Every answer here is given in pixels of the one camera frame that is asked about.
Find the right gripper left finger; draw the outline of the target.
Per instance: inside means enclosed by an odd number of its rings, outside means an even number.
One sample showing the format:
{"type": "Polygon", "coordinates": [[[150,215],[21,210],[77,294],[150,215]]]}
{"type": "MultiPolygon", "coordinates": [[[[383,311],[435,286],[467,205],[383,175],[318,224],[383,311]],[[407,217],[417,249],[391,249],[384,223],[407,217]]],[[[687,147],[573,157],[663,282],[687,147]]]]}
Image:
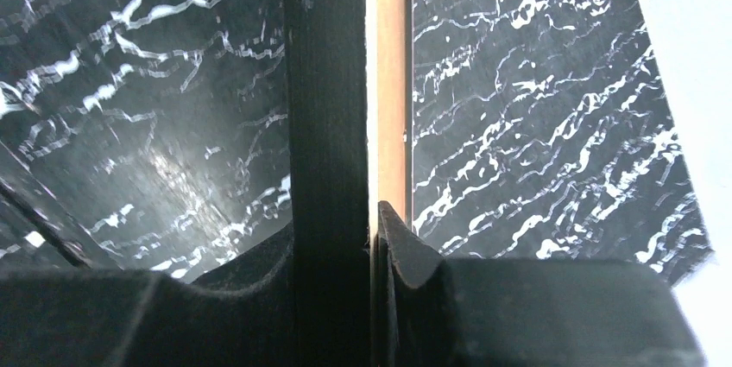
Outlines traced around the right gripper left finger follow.
{"type": "Polygon", "coordinates": [[[292,366],[293,228],[184,283],[157,271],[1,276],[4,366],[292,366]]]}

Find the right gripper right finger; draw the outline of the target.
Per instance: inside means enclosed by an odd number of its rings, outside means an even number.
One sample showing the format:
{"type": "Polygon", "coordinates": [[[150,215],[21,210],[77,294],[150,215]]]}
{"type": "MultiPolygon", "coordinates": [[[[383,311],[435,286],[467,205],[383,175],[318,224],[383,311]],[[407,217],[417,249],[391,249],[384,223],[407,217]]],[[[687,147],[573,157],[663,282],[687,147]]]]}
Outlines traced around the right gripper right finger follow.
{"type": "Polygon", "coordinates": [[[440,255],[378,205],[380,366],[704,366],[671,289],[613,260],[440,255]]]}

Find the wooden picture frame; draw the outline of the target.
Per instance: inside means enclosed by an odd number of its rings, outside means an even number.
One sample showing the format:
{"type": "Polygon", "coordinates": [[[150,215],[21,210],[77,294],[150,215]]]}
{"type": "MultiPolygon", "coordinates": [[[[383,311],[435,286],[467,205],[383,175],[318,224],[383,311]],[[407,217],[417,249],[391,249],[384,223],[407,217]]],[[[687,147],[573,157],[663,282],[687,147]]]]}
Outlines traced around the wooden picture frame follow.
{"type": "Polygon", "coordinates": [[[400,159],[406,0],[283,0],[298,359],[374,366],[379,173],[400,159]]]}

